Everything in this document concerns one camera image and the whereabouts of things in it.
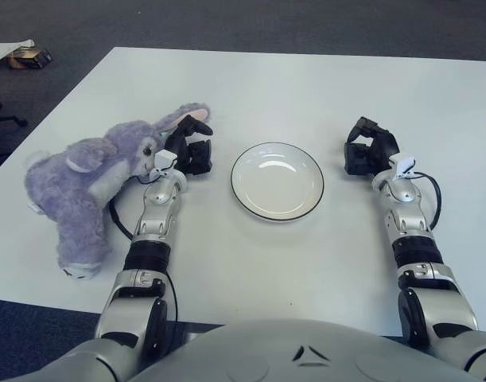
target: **floor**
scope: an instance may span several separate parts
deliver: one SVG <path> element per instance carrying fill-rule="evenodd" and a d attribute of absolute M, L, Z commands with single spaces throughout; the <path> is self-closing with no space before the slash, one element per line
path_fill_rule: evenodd
<path fill-rule="evenodd" d="M 0 0 L 0 42 L 27 38 L 54 61 L 0 63 L 0 114 L 29 121 L 0 123 L 0 165 L 113 46 L 486 60 L 486 0 Z M 0 379 L 88 339 L 96 320 L 0 302 Z"/>

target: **box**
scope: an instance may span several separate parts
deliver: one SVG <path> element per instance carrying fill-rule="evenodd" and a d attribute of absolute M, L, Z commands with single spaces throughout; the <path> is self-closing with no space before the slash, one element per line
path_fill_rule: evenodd
<path fill-rule="evenodd" d="M 19 48 L 6 56 L 6 62 L 15 69 L 41 69 L 52 61 L 46 48 Z"/>

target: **white table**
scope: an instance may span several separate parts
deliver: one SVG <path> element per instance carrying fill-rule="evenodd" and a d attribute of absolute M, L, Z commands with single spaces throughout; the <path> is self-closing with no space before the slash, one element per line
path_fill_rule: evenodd
<path fill-rule="evenodd" d="M 440 183 L 437 245 L 486 330 L 486 62 L 457 60 L 113 49 L 0 169 L 0 299 L 101 311 L 129 242 L 107 218 L 115 253 L 103 271 L 88 282 L 65 277 L 55 224 L 26 207 L 25 158 L 192 101 L 212 107 L 214 166 L 189 182 L 179 215 L 170 273 L 181 320 L 311 318 L 401 333 L 376 196 L 343 170 L 344 140 L 365 115 Z M 301 147 L 324 173 L 321 203 L 302 220 L 259 220 L 231 193 L 234 160 L 265 141 Z M 421 185 L 431 215 L 434 195 Z M 143 190 L 122 192 L 130 230 Z"/>

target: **stuffed bunny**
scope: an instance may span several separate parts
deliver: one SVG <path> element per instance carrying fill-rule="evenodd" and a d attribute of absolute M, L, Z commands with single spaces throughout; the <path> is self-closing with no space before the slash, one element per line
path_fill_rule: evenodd
<path fill-rule="evenodd" d="M 90 279 L 111 251 L 103 229 L 103 209 L 130 177 L 154 167 L 162 137 L 186 116 L 205 121 L 209 109 L 188 103 L 158 123 L 121 123 L 103 138 L 89 138 L 33 164 L 25 177 L 30 199 L 57 222 L 59 267 L 68 276 Z"/>

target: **white plate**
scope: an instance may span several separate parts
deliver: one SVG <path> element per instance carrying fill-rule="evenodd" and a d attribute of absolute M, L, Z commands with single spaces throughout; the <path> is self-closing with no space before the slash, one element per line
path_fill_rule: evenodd
<path fill-rule="evenodd" d="M 246 150 L 232 167 L 232 189 L 241 204 L 270 220 L 292 220 L 313 210 L 324 178 L 305 151 L 286 143 L 261 143 Z"/>

